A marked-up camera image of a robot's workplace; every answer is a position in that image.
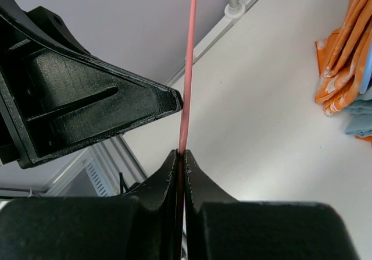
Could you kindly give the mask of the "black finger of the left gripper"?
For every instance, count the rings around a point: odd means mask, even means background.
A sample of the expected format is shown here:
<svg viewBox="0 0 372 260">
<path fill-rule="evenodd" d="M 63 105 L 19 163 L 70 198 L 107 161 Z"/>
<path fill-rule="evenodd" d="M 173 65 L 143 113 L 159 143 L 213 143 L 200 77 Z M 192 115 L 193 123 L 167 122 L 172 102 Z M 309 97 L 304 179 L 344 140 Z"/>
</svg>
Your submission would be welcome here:
<svg viewBox="0 0 372 260">
<path fill-rule="evenodd" d="M 33 168 L 182 107 L 177 90 L 91 55 L 52 11 L 1 0 L 1 164 Z"/>
</svg>

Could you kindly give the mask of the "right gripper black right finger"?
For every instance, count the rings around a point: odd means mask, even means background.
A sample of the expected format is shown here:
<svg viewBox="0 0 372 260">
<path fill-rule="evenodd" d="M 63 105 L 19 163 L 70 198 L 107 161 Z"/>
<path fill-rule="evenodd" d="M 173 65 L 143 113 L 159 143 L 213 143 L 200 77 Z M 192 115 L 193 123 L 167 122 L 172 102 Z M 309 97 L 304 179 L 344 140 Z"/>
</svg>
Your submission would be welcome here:
<svg viewBox="0 0 372 260">
<path fill-rule="evenodd" d="M 346 226 L 318 202 L 246 202 L 216 184 L 186 151 L 189 259 L 358 259 Z"/>
</svg>

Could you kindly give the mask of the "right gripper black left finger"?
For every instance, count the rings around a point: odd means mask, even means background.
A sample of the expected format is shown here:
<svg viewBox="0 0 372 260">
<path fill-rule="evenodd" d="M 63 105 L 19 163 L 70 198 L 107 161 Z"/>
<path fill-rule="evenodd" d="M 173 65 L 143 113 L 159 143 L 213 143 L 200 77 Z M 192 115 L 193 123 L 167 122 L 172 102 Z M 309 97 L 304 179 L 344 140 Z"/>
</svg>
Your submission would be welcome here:
<svg viewBox="0 0 372 260">
<path fill-rule="evenodd" d="M 127 194 L 17 198 L 1 210 L 2 259 L 173 259 L 177 153 Z"/>
</svg>

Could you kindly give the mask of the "pink wire hanger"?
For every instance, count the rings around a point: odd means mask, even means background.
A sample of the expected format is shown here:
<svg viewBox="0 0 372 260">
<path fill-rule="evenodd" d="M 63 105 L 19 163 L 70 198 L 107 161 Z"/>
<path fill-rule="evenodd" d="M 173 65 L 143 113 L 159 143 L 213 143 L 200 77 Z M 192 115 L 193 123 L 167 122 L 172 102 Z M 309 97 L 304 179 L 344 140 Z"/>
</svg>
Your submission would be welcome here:
<svg viewBox="0 0 372 260">
<path fill-rule="evenodd" d="M 185 73 L 183 88 L 183 109 L 180 120 L 180 133 L 177 151 L 177 195 L 176 195 L 176 222 L 174 232 L 173 259 L 181 259 L 183 239 L 184 214 L 184 156 L 187 149 L 189 117 L 191 108 L 192 70 L 194 63 L 195 21 L 197 0 L 191 0 L 188 23 L 187 51 L 185 56 Z"/>
</svg>

